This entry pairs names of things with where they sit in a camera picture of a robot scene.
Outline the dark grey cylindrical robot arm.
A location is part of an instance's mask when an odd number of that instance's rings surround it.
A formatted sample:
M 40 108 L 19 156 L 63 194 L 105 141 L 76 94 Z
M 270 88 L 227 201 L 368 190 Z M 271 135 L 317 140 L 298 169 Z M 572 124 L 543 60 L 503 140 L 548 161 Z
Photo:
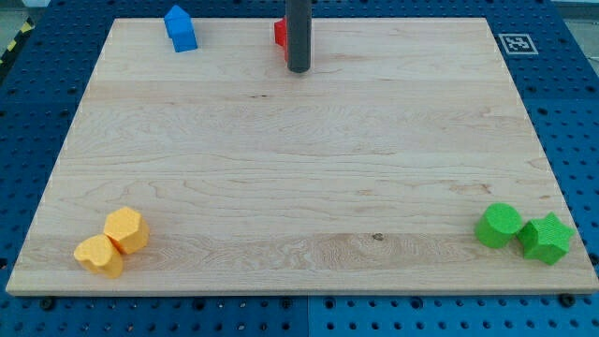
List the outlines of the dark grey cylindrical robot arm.
M 287 68 L 304 73 L 311 67 L 312 7 L 309 0 L 286 0 Z

